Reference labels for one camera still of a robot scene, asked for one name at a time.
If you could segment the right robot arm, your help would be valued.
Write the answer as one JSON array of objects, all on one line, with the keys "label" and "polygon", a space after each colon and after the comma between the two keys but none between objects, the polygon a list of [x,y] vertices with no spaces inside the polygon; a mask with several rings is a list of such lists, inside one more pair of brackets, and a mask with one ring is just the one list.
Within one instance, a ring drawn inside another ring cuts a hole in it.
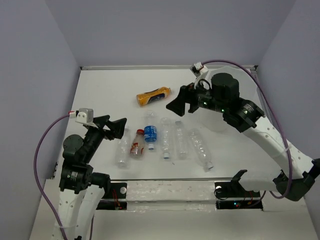
[{"label": "right robot arm", "polygon": [[238,132],[255,142],[274,160],[280,170],[268,177],[242,169],[230,181],[235,196],[246,192],[278,192],[286,199],[297,202],[311,189],[320,174],[320,160],[312,159],[283,138],[254,102],[241,98],[239,82],[231,74],[217,73],[206,89],[204,80],[183,85],[177,97],[166,108],[184,116],[186,104],[189,113],[198,108],[222,114],[223,120]]}]

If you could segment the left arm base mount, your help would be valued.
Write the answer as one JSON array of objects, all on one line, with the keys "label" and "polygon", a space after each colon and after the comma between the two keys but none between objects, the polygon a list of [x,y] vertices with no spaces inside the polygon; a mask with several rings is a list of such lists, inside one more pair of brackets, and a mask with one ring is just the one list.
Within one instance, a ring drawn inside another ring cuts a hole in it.
[{"label": "left arm base mount", "polygon": [[111,182],[110,190],[105,193],[96,210],[125,211],[127,210],[127,183]]}]

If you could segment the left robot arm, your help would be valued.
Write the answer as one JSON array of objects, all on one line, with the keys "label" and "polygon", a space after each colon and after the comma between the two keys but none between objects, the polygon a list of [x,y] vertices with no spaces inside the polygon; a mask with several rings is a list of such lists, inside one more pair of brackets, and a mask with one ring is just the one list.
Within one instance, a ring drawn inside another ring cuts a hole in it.
[{"label": "left robot arm", "polygon": [[94,172],[90,165],[94,154],[103,140],[121,139],[125,132],[126,118],[115,121],[109,115],[88,117],[77,111],[77,123],[87,132],[84,137],[68,136],[63,142],[63,164],[59,182],[59,204],[54,240],[82,240],[85,238],[94,212],[111,191],[108,174]]}]

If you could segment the orange juice bottle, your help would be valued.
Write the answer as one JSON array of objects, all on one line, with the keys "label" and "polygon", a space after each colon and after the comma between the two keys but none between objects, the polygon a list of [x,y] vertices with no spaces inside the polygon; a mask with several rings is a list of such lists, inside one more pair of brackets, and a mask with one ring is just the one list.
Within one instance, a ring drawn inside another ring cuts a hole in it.
[{"label": "orange juice bottle", "polygon": [[153,102],[167,98],[172,93],[169,87],[160,87],[153,91],[144,92],[136,95],[137,103],[140,107],[149,105]]}]

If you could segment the red cap bottle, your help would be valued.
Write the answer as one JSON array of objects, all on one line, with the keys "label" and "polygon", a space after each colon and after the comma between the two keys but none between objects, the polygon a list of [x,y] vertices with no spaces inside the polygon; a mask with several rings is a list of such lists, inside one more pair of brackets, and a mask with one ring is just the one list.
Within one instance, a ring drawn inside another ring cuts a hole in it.
[{"label": "red cap bottle", "polygon": [[132,141],[129,154],[133,158],[140,158],[143,155],[144,148],[145,148],[144,130],[138,129]]}]

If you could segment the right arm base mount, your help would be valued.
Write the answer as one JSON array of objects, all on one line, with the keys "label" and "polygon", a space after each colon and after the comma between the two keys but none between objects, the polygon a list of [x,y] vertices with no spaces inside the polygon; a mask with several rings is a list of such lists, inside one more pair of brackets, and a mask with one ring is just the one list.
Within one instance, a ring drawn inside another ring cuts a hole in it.
[{"label": "right arm base mount", "polygon": [[232,185],[231,181],[214,183],[214,196],[217,210],[263,210],[259,191],[246,191],[241,185]]}]

